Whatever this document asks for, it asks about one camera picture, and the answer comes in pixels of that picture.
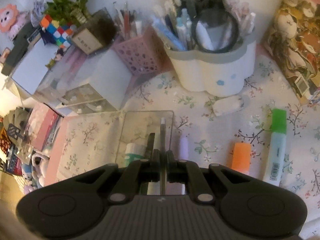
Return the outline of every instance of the floral tablecloth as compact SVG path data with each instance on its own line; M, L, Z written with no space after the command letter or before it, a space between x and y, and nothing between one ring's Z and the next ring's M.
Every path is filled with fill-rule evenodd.
M69 121L63 155L57 172L62 180L110 162L116 156L125 112L173 110L171 149L181 134L188 137L189 160L200 167L210 163L229 166L235 142L252 145L250 175L262 179L269 152L271 110L288 112L287 151L281 187L298 194L308 206L303 239L320 239L320 106L301 106L279 68L259 56L254 75L241 91L250 98L243 111L215 117L218 98L181 87L175 72L160 74L138 87L120 112L81 115Z

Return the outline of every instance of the pink lion plush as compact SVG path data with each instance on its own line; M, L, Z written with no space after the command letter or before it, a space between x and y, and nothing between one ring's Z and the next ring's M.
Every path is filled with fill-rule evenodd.
M28 12L19 13L16 5L8 4L5 8L0 9L0 30L3 33L8 32L11 41L27 22Z

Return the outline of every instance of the pink pen holder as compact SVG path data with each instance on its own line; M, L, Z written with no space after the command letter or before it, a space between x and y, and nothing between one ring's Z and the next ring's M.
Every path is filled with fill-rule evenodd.
M146 28L142 36L127 41L117 39L112 49L135 76L160 72L168 59L161 39L151 26Z

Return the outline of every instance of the green highlighter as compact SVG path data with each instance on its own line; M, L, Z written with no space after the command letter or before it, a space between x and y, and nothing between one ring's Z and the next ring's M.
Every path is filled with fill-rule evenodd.
M263 181L279 186L286 150L287 112L285 110L272 110L271 131L270 150Z

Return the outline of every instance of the anime book cover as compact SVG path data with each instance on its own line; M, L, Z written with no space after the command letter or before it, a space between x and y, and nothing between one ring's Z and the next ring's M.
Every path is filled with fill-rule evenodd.
M301 103L320 102L320 0L282 0L264 45Z

